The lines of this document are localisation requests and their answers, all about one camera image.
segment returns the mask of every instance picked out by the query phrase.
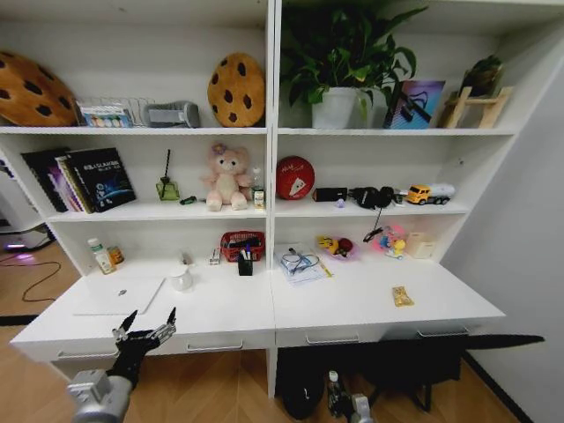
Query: white cabinet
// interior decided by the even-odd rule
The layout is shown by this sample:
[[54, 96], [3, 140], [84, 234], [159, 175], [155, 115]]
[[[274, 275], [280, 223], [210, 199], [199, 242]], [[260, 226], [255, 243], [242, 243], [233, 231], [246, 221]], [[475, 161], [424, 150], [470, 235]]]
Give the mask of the white cabinet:
[[[394, 2], [394, 7], [418, 3]], [[224, 262], [218, 268], [200, 264], [201, 278], [193, 293], [174, 293], [162, 286], [133, 328], [156, 327], [172, 306], [177, 307], [178, 331], [154, 353], [369, 342], [418, 331], [472, 329], [502, 316], [445, 271], [440, 261], [543, 92], [550, 89], [564, 56], [564, 5], [551, 0], [428, 3], [428, 11], [396, 34], [397, 41], [418, 57], [416, 78], [444, 79], [446, 95], [459, 87], [464, 71], [476, 61], [498, 55], [505, 63], [501, 83], [515, 90], [495, 128], [311, 129], [308, 107], [289, 108], [287, 87], [279, 83], [285, 7], [279, 0], [2, 1], [3, 48], [45, 64], [77, 96], [192, 100], [200, 107], [204, 126], [0, 127], [0, 149], [10, 168], [82, 275], [13, 344], [35, 360], [49, 361], [114, 351], [110, 331], [123, 316], [73, 315], [73, 304], [85, 296], [84, 281], [96, 272], [86, 244], [93, 236], [122, 249], [126, 257], [118, 271], [122, 275], [164, 276], [178, 249], [202, 263], [224, 232], [265, 232], [265, 258], [256, 263], [252, 278], [240, 278], [236, 264]], [[251, 54], [264, 68], [266, 112], [257, 128], [220, 128], [207, 101], [214, 67], [235, 51]], [[158, 200], [155, 183], [162, 176], [167, 149], [173, 152], [169, 174], [179, 182], [182, 197], [205, 197], [199, 177], [207, 172], [208, 148], [218, 141], [246, 146], [251, 166], [263, 168], [265, 211], [212, 213], [203, 204], [180, 206]], [[60, 146], [117, 148], [137, 201], [91, 215], [56, 212], [20, 154]], [[358, 261], [328, 261], [333, 278], [290, 286], [273, 262], [275, 243], [313, 244], [318, 234], [360, 242], [376, 216], [352, 202], [339, 210], [310, 197], [297, 202], [275, 198], [276, 163], [294, 154], [313, 164], [317, 187], [455, 185], [456, 196], [445, 206], [391, 206], [382, 213], [382, 225], [399, 224], [408, 232], [432, 236], [436, 247], [431, 259], [396, 262], [363, 249]], [[137, 252], [144, 250], [151, 250], [149, 258], [139, 259]], [[406, 287], [415, 306], [394, 307], [391, 287], [397, 285]], [[276, 359], [274, 350], [270, 356]]]

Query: white desk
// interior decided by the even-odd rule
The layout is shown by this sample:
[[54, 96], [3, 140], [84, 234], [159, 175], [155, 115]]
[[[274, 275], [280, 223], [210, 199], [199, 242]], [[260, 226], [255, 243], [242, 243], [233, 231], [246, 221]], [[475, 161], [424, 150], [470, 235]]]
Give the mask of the white desk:
[[[200, 353], [261, 348], [268, 351], [269, 394], [273, 395], [279, 347], [374, 342], [386, 336], [472, 328], [504, 314], [439, 264], [360, 255], [353, 263], [325, 259], [333, 278], [290, 286], [280, 270], [255, 263], [253, 277], [236, 275], [236, 263], [200, 264], [192, 292], [166, 283], [132, 330], [163, 323], [177, 307], [176, 334], [151, 354]], [[115, 274], [166, 274], [174, 259], [130, 255]], [[124, 316], [76, 316], [87, 294], [81, 278], [29, 324], [12, 344], [38, 361], [48, 361], [67, 377], [112, 360], [111, 329]], [[415, 301], [396, 308], [391, 287], [403, 285]]]

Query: red basket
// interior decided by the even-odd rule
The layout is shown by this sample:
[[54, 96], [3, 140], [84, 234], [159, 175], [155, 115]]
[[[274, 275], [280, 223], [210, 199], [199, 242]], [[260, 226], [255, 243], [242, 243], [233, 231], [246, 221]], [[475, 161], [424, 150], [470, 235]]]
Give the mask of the red basket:
[[253, 262], [258, 262], [264, 253], [264, 234], [256, 231], [227, 232], [221, 237], [221, 252], [228, 262], [237, 262], [239, 252], [246, 249], [246, 246], [229, 247], [230, 243], [245, 242], [250, 238], [258, 238], [259, 246], [250, 248], [250, 255]]

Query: red basketball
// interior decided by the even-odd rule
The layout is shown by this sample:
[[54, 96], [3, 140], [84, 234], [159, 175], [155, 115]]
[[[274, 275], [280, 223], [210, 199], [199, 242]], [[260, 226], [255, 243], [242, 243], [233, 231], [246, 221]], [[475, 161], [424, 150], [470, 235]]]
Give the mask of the red basketball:
[[276, 193], [285, 200], [299, 200], [313, 188], [315, 172], [311, 164], [298, 156], [282, 159], [276, 166]]

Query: pink teddy bear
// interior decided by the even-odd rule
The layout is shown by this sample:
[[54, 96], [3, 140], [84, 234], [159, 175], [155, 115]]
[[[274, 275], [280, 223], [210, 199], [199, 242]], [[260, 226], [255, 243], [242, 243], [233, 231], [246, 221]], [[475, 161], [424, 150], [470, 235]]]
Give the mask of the pink teddy bear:
[[211, 187], [211, 191], [205, 200], [208, 210], [218, 212], [222, 204], [230, 204], [233, 210], [247, 208], [245, 194], [249, 191], [252, 179], [245, 174], [249, 165], [249, 152], [246, 148], [228, 150], [223, 144], [215, 144], [208, 154], [208, 166], [212, 175], [202, 178]]

